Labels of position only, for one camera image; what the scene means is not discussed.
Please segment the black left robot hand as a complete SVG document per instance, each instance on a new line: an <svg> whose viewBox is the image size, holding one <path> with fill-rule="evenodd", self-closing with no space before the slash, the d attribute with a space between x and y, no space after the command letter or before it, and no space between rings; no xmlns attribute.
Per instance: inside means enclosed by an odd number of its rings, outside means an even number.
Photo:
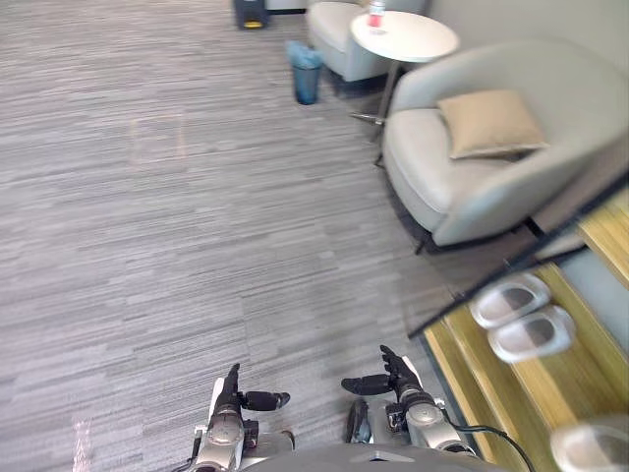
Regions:
<svg viewBox="0 0 629 472"><path fill-rule="evenodd" d="M223 379L223 387L214 401L210 416L224 412L240 415L242 409L261 412L275 411L289 403L291 396L288 392L239 391L239 370L240 364L234 364Z"/></svg>

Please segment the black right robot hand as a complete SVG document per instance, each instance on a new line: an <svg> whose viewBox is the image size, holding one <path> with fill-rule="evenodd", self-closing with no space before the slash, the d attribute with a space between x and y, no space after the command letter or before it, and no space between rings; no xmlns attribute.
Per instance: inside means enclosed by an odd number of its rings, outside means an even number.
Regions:
<svg viewBox="0 0 629 472"><path fill-rule="evenodd" d="M384 363L384 374L364 376L361 378L345 378L341 386L356 395L371 396L394 391L400 399L407 389L419 390L421 382L416 373L388 346L379 346Z"/></svg>

